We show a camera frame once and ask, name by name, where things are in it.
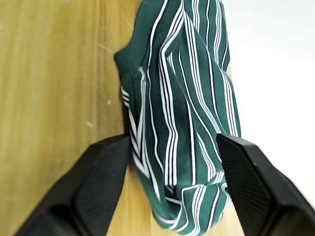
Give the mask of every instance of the wooden surface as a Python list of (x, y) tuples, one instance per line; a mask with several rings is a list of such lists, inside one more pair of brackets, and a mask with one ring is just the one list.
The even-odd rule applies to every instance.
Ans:
[[(0, 235), (12, 235), (86, 147), (123, 133), (113, 52), (139, 0), (0, 0)], [(231, 207), (210, 236), (242, 235)], [(109, 236), (170, 236), (128, 169)]]

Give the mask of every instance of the white background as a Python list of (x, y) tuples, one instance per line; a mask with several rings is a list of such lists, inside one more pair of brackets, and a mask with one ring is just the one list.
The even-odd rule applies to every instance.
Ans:
[(315, 206), (315, 1), (223, 2), (242, 137)]

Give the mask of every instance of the green cloth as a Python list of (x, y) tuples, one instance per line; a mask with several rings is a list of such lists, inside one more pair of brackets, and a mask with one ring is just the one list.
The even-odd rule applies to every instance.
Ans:
[(115, 61), (155, 220), (181, 234), (205, 233), (231, 202), (216, 134), (241, 135), (222, 2), (144, 0)]

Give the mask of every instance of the white stripe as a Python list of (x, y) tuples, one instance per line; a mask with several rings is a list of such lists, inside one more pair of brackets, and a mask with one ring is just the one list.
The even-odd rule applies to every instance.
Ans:
[(148, 166), (149, 166), (149, 171), (150, 171), (150, 175), (151, 175), (151, 178), (152, 178), (153, 189), (154, 189), (154, 192), (155, 192), (155, 194), (157, 196), (158, 201), (161, 202), (161, 197), (160, 197), (159, 190), (158, 190), (158, 182), (156, 180), (156, 177), (154, 175), (154, 172), (152, 170), (152, 167), (151, 167), (151, 164), (150, 164), (150, 161), (149, 161), (149, 157), (148, 157), (146, 140), (144, 140), (144, 145), (145, 145), (145, 152), (146, 152), (145, 154), (146, 154), (146, 158), (147, 158), (147, 162), (148, 162)]
[(126, 101), (126, 102), (129, 102), (129, 97), (126, 97), (122, 94), (122, 97), (123, 97), (123, 100)]
[(229, 112), (229, 102), (228, 102), (228, 98), (227, 98), (227, 86), (226, 86), (226, 81), (225, 78), (222, 74), (222, 80), (223, 80), (223, 86), (224, 86), (224, 99), (225, 99), (225, 109), (226, 109), (226, 119), (227, 119), (227, 123), (228, 123), (228, 128), (230, 131), (230, 135), (233, 135), (233, 129), (232, 129), (232, 124), (231, 124), (231, 117), (230, 117), (230, 112)]
[(225, 188), (227, 187), (227, 184), (226, 183), (223, 183), (221, 185), (221, 189), (222, 189), (222, 192), (226, 195), (226, 201), (225, 201), (225, 206), (224, 206), (224, 209), (223, 211), (227, 208), (227, 206), (231, 203), (231, 197), (230, 195), (226, 192)]
[(194, 226), (194, 229), (189, 234), (187, 234), (187, 236), (196, 236), (200, 233), (200, 219), (199, 219), (200, 207), (201, 207), (206, 189), (207, 189), (206, 186), (203, 186), (200, 188), (199, 197), (197, 197), (196, 204), (192, 207), (194, 209), (193, 219), (194, 219), (195, 226)]
[(165, 224), (174, 224), (175, 220), (167, 220), (167, 219), (164, 219), (162, 216), (160, 216), (155, 210), (152, 211), (152, 213), (160, 220), (162, 221), (163, 223)]
[(214, 141), (213, 141), (213, 138), (212, 138), (212, 136), (211, 136), (211, 134), (210, 134), (208, 128), (206, 127), (206, 125), (205, 125), (204, 122), (202, 121), (201, 117), (199, 116), (199, 113), (197, 112), (197, 110), (196, 110), (196, 108), (195, 108), (195, 106), (193, 105), (193, 102), (192, 102), (192, 100), (191, 100), (191, 97), (190, 97), (190, 94), (189, 94), (189, 90), (188, 90), (188, 86), (187, 86), (187, 82), (186, 82), (186, 78), (185, 78), (185, 73), (184, 73), (182, 61), (181, 61), (181, 54), (180, 54), (180, 53), (179, 53), (179, 56), (178, 56), (178, 60), (179, 60), (179, 64), (180, 64), (180, 67), (181, 67), (181, 71), (182, 71), (182, 75), (183, 75), (183, 79), (184, 79), (184, 83), (185, 83), (185, 87), (186, 87), (187, 95), (188, 95), (188, 97), (189, 97), (190, 104), (191, 104), (191, 106), (192, 106), (192, 108), (193, 108), (193, 110), (194, 110), (196, 116), (198, 117), (198, 119), (199, 119), (201, 125), (203, 126), (203, 128), (204, 128), (205, 131), (207, 132), (207, 134), (208, 134), (208, 136), (209, 136), (209, 138), (210, 138), (210, 140), (211, 140), (212, 147), (214, 148), (214, 151), (215, 151), (215, 153), (216, 153), (216, 156), (217, 156), (218, 160), (222, 163), (221, 158), (220, 158), (220, 156), (219, 156), (219, 153), (218, 153), (218, 151), (217, 151), (216, 145), (215, 145), (215, 143), (214, 143)]
[(213, 201), (213, 205), (212, 205), (212, 209), (211, 209), (211, 215), (210, 215), (210, 221), (209, 221), (209, 226), (208, 226), (208, 229), (207, 231), (211, 228), (211, 225), (212, 225), (212, 222), (213, 222), (213, 216), (214, 216), (214, 213), (215, 213), (215, 209), (216, 209), (216, 204), (217, 204), (217, 201), (218, 201), (218, 198), (219, 198), (219, 194), (220, 194), (220, 190), (219, 190), (219, 187), (217, 186), (217, 195)]
[[(182, 201), (183, 201), (183, 204), (182, 204), (182, 206), (183, 206), (183, 208), (184, 208), (184, 211), (185, 211), (185, 214), (186, 214), (186, 223), (182, 226), (182, 227), (180, 227), (179, 229), (177, 229), (177, 230), (175, 230), (176, 232), (181, 232), (181, 231), (183, 231), (185, 228), (187, 228), (187, 226), (188, 226), (188, 224), (189, 224), (189, 220), (188, 220), (188, 214), (187, 214), (187, 210), (186, 210), (186, 207), (185, 207), (185, 200), (184, 200), (184, 192), (185, 191), (188, 191), (188, 190), (191, 190), (191, 189), (194, 189), (194, 188), (198, 188), (198, 187), (200, 187), (200, 186), (203, 186), (203, 185), (194, 185), (194, 186), (190, 186), (190, 187), (186, 187), (186, 188), (183, 188), (182, 189)], [(177, 227), (177, 224), (174, 226), (172, 226), (172, 227), (170, 227), (169, 229), (174, 229), (175, 227)]]
[(199, 15), (199, 0), (196, 0), (196, 13), (197, 13), (197, 32), (199, 33), (199, 27), (200, 27), (200, 15)]
[(175, 67), (174, 67), (174, 63), (173, 63), (173, 52), (171, 52), (169, 57), (170, 57), (170, 64), (171, 64), (171, 67), (173, 69), (174, 75), (176, 75), (176, 71), (175, 71)]
[(152, 32), (151, 32), (151, 35), (150, 35), (150, 52), (149, 52), (148, 69), (147, 69), (147, 78), (148, 78), (148, 81), (149, 81), (149, 104), (150, 104), (150, 113), (151, 113), (151, 125), (152, 125), (152, 130), (153, 130), (153, 135), (154, 135), (154, 154), (155, 154), (157, 163), (158, 163), (162, 173), (164, 172), (164, 169), (163, 169), (163, 165), (161, 163), (161, 160), (158, 157), (158, 136), (157, 136), (156, 128), (155, 128), (155, 125), (154, 125), (154, 119), (153, 119), (153, 109), (152, 109), (152, 101), (151, 101), (151, 78), (150, 78), (150, 73), (149, 72), (150, 72), (150, 64), (151, 64), (151, 57), (152, 57), (153, 38), (154, 38), (154, 35), (155, 35), (155, 32), (156, 32), (158, 23), (161, 20), (161, 17), (162, 17), (162, 15), (164, 13), (164, 10), (166, 8), (167, 2), (168, 2), (167, 0), (164, 0), (164, 3), (162, 5), (162, 7), (161, 7), (161, 10), (160, 10), (160, 12), (159, 12), (159, 14), (157, 16), (157, 19), (156, 19), (156, 21), (154, 22), (154, 24), (152, 26)]
[(200, 106), (202, 107), (203, 111), (206, 113), (207, 117), (209, 118), (211, 124), (213, 125), (214, 129), (217, 133), (221, 133), (220, 128), (214, 119), (212, 113), (210, 112), (209, 108), (207, 107), (201, 81), (200, 81), (200, 74), (199, 74), (199, 65), (198, 65), (198, 55), (197, 55), (197, 49), (196, 49), (196, 42), (195, 42), (195, 35), (192, 31), (192, 22), (187, 14), (185, 14), (185, 27), (186, 27), (186, 36), (188, 39), (188, 50), (189, 50), (189, 61), (190, 61), (190, 67), (191, 67), (191, 75), (194, 82), (194, 87), (197, 93), (197, 97), (200, 103)]
[(126, 107), (129, 107), (129, 103), (127, 103), (126, 101), (124, 101), (124, 104)]
[(165, 197), (165, 199), (171, 203), (175, 203), (175, 204), (178, 204), (178, 205), (182, 205), (182, 202), (177, 200), (177, 199), (173, 199), (173, 198), (169, 198), (169, 197)]
[(132, 134), (130, 135), (130, 139), (131, 139), (131, 144), (132, 144), (132, 147), (133, 147), (133, 149), (135, 151), (135, 154), (139, 158), (140, 157), (139, 149), (138, 149), (137, 143), (136, 143), (136, 141), (135, 141), (135, 139), (134, 139)]
[(221, 17), (221, 7), (216, 0), (216, 5), (217, 5), (217, 13), (216, 13), (216, 37), (215, 37), (215, 45), (214, 45), (214, 52), (215, 52), (215, 61), (219, 65), (220, 60), (219, 60), (219, 47), (220, 47), (220, 42), (221, 42), (221, 24), (222, 24), (222, 17)]
[(125, 95), (126, 97), (129, 97), (129, 94), (124, 90), (123, 86), (121, 86), (120, 89), (123, 95)]
[(192, 163), (192, 185), (196, 184), (196, 159), (195, 159), (195, 144), (194, 144), (194, 132), (191, 118), (191, 111), (187, 102), (188, 117), (189, 117), (189, 129), (190, 129), (190, 147), (191, 147), (191, 163)]
[(231, 87), (230, 84), (228, 82), (228, 80), (226, 79), (226, 77), (224, 76), (225, 82), (226, 82), (226, 89), (227, 89), (227, 99), (228, 99), (228, 106), (229, 106), (229, 115), (230, 115), (230, 120), (231, 120), (231, 125), (232, 125), (232, 131), (233, 131), (233, 136), (236, 135), (235, 132), (235, 125), (233, 123), (233, 114), (232, 114), (232, 105), (231, 105), (231, 99), (232, 99), (232, 95), (231, 95)]
[(227, 34), (226, 34), (226, 45), (225, 45), (225, 51), (224, 51), (224, 55), (223, 55), (223, 59), (222, 59), (222, 65), (221, 65), (222, 70), (223, 70), (223, 66), (225, 63), (225, 57), (227, 55), (227, 46), (228, 46), (228, 41), (227, 41)]
[(232, 110), (232, 121), (233, 121), (233, 125), (234, 125), (235, 136), (238, 137), (237, 124), (236, 124), (235, 113), (234, 113), (234, 102), (233, 102), (232, 88), (230, 86), (230, 81), (229, 81), (229, 79), (225, 73), (224, 73), (224, 76), (225, 76), (226, 81), (227, 81), (227, 85), (229, 88), (229, 94), (230, 94), (230, 98), (231, 98), (230, 101), (231, 101), (231, 110)]
[(210, 0), (208, 0), (208, 3), (207, 3), (207, 11), (206, 11), (206, 18), (207, 18), (206, 46), (207, 46), (207, 51), (209, 50), (209, 27), (210, 27), (210, 22), (209, 22), (209, 7), (210, 7)]
[(171, 189), (169, 186), (165, 186), (167, 188), (168, 191), (170, 191), (171, 193), (174, 193), (173, 189)]
[(206, 149), (206, 146), (202, 140), (202, 138), (199, 136), (199, 134), (197, 133), (198, 135), (198, 140), (199, 140), (199, 144), (200, 144), (200, 147), (201, 147), (201, 150), (203, 151), (204, 155), (205, 155), (205, 158), (207, 160), (207, 163), (209, 163), (209, 166), (210, 166), (210, 175), (208, 174), (208, 182), (215, 176), (216, 174), (216, 167), (215, 165), (213, 164), (213, 161), (212, 159), (210, 158), (208, 152), (207, 152), (207, 149)]
[(212, 103), (213, 103), (213, 108), (215, 110), (215, 113), (216, 113), (216, 116), (217, 116), (217, 119), (220, 123), (220, 126), (222, 127), (222, 130), (224, 131), (224, 133), (226, 133), (222, 123), (221, 123), (221, 120), (219, 118), (219, 115), (218, 115), (218, 111), (217, 111), (217, 106), (216, 106), (216, 98), (215, 98), (215, 91), (214, 91), (214, 76), (213, 76), (213, 71), (212, 71), (212, 58), (210, 57), (210, 53), (209, 53), (209, 27), (210, 27), (210, 22), (209, 22), (209, 8), (210, 8), (210, 0), (208, 0), (208, 3), (207, 3), (207, 11), (206, 11), (206, 18), (207, 18), (207, 35), (206, 35), (206, 51), (207, 51), (207, 56), (208, 56), (208, 61), (209, 61), (209, 72), (210, 72), (210, 81), (211, 81), (211, 94), (212, 94)]
[(146, 143), (145, 143), (145, 104), (146, 104), (146, 81), (145, 81), (145, 74), (143, 72), (142, 67), (139, 68), (139, 71), (142, 74), (141, 78), (141, 113), (139, 118), (139, 126), (142, 127), (142, 130), (138, 127), (138, 136), (137, 136), (137, 142), (139, 145), (139, 149), (142, 150), (141, 157), (142, 157), (142, 163), (143, 167), (146, 170), (147, 173), (149, 173), (148, 165), (147, 165), (147, 159), (146, 159)]
[(143, 129), (143, 120), (144, 120), (144, 111), (145, 111), (145, 94), (146, 94), (146, 82), (145, 82), (145, 74), (143, 72), (142, 67), (138, 68), (141, 73), (141, 81), (140, 81), (140, 92), (141, 92), (141, 111), (139, 115), (139, 124), (137, 129), (137, 144), (139, 149), (141, 149), (141, 139), (142, 139), (142, 129)]
[[(177, 13), (175, 14), (175, 18), (171, 24), (169, 33), (167, 35), (166, 40), (164, 41), (162, 47), (165, 46), (165, 44), (168, 42), (168, 39), (170, 37), (171, 33), (174, 33), (174, 28), (176, 27), (175, 24), (178, 23), (178, 21), (181, 20), (180, 17), (180, 11), (177, 11)], [(170, 149), (173, 147), (173, 129), (171, 129), (170, 127), (170, 115), (168, 113), (168, 96), (166, 96), (166, 93), (164, 92), (166, 90), (166, 85), (163, 83), (164, 82), (164, 74), (163, 74), (163, 70), (162, 70), (162, 63), (161, 63), (161, 56), (159, 55), (159, 77), (160, 77), (160, 90), (161, 90), (161, 98), (162, 98), (162, 108), (163, 108), (163, 113), (164, 113), (164, 119), (165, 119), (165, 123), (167, 125), (167, 128), (169, 130), (169, 136), (168, 136), (168, 141), (167, 141), (167, 145), (166, 145), (166, 155), (165, 155), (165, 185), (172, 185), (172, 156), (170, 156)]]
[(139, 161), (138, 157), (135, 155), (134, 152), (132, 152), (132, 157), (139, 171), (141, 171), (141, 173), (144, 174), (147, 178), (150, 178), (149, 173), (143, 168), (142, 163)]
[(169, 168), (169, 180), (167, 182), (167, 174), (165, 173), (165, 184), (175, 186), (177, 184), (177, 142), (178, 142), (178, 132), (176, 129), (175, 118), (174, 118), (174, 108), (173, 108), (173, 94), (172, 88), (170, 84), (166, 59), (165, 59), (165, 52), (170, 44), (173, 42), (175, 37), (178, 35), (181, 25), (183, 24), (183, 1), (176, 13), (178, 18), (174, 18), (170, 28), (167, 38), (165, 39), (163, 46), (161, 47), (159, 53), (159, 67), (160, 67), (160, 89), (161, 89), (161, 96), (162, 96), (162, 106), (164, 111), (164, 118), (165, 122), (168, 125), (169, 130), (169, 137), (168, 143), (166, 146), (166, 158), (169, 157), (168, 160), (168, 168)]

